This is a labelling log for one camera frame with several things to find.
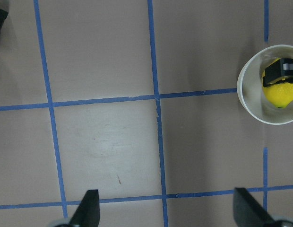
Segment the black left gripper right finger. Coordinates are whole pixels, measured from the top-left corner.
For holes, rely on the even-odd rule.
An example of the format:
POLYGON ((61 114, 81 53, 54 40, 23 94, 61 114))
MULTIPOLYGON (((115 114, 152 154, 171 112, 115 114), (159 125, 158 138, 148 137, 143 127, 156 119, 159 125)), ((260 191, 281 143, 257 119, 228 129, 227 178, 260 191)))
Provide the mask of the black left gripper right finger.
POLYGON ((278 227, 266 210, 246 188, 235 188, 233 193, 233 218, 238 227, 278 227))

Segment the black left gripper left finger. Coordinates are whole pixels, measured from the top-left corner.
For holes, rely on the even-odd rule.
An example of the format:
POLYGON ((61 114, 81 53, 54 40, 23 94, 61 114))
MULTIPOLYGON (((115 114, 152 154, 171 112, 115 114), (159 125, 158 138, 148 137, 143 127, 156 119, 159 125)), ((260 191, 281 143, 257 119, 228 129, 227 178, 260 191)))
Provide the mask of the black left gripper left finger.
POLYGON ((100 222, 100 202, 98 190, 88 190, 74 215, 70 227, 98 227, 100 222))

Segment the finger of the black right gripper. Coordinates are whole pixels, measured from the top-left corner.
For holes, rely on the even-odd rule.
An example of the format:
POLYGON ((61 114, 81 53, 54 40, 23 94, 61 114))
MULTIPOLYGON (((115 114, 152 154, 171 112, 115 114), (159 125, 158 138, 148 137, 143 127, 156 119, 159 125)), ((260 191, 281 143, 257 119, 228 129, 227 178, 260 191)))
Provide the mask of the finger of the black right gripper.
POLYGON ((283 83, 293 84, 293 59, 277 59, 264 70, 263 87, 283 83))

